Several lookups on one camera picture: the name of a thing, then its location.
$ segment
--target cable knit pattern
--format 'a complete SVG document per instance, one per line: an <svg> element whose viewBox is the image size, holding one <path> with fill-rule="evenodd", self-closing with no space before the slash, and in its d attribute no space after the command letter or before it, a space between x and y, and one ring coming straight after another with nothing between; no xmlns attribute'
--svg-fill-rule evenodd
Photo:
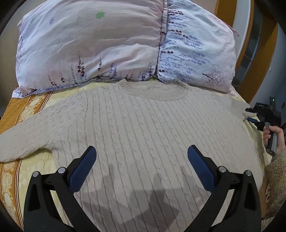
<svg viewBox="0 0 286 232"><path fill-rule="evenodd" d="M47 148L66 167L94 146L97 161L75 197L102 232L184 231L210 196L188 161L192 144L229 171L251 170L260 188L242 120L215 93L181 81L122 80L75 94L3 133L0 161Z"/></svg>

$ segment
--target sweater sleeve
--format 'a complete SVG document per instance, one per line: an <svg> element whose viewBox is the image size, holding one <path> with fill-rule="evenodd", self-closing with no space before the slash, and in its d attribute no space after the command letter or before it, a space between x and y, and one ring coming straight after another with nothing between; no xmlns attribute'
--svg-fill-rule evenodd
<svg viewBox="0 0 286 232"><path fill-rule="evenodd" d="M0 162L24 158L42 148L50 150L85 107L84 93L77 93L2 133Z"/></svg>

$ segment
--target yellow bedspread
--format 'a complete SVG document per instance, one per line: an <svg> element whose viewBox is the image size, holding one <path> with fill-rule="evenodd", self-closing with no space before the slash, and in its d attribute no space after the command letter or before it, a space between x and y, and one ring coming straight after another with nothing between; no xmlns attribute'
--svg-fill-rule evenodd
<svg viewBox="0 0 286 232"><path fill-rule="evenodd" d="M108 85L108 83L93 82L85 86L78 86L40 95L32 95L24 99L12 98L3 118L0 120L0 134L22 122L27 117L36 114L73 93L103 85ZM233 98L244 101L240 96ZM253 140L255 147L259 150L260 166L261 169L264 169L265 166L270 163L271 157L263 148L262 134L257 131L254 125L247 121L245 121L245 126L248 129L249 136ZM53 173L56 171L53 155L50 151L38 150L25 159L9 163L0 163L0 200L3 202L15 222L22 229L25 196L31 175L36 170L40 171L41 174ZM52 192L52 196L61 218L67 223L66 216L55 192Z"/></svg>

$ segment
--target silver bolt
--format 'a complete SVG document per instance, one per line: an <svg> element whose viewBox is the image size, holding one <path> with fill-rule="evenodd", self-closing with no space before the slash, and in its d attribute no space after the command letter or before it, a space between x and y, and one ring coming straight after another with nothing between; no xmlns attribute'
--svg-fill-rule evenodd
<svg viewBox="0 0 286 232"><path fill-rule="evenodd" d="M60 167L57 172L63 174L65 172L65 167Z"/></svg>
<svg viewBox="0 0 286 232"><path fill-rule="evenodd" d="M246 170L246 171L245 171L245 174L246 174L247 176L251 176L251 175L252 175L252 172L249 171L249 170Z"/></svg>
<svg viewBox="0 0 286 232"><path fill-rule="evenodd" d="M33 174L32 174L33 177L37 177L38 175L39 175L39 172L38 172L38 171L35 171L35 172L33 172Z"/></svg>
<svg viewBox="0 0 286 232"><path fill-rule="evenodd" d="M224 166L220 166L219 171L222 173L225 173L227 171L227 169Z"/></svg>

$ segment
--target person's hand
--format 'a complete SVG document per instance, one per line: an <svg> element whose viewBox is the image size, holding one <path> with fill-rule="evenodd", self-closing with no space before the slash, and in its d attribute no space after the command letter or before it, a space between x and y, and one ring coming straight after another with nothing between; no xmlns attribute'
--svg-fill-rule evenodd
<svg viewBox="0 0 286 232"><path fill-rule="evenodd" d="M269 126L269 129L277 133L277 150L276 154L281 154L285 148L285 140L283 130L278 126ZM270 139L270 130L267 130L266 127L263 129L263 143L265 148L267 147L268 140Z"/></svg>

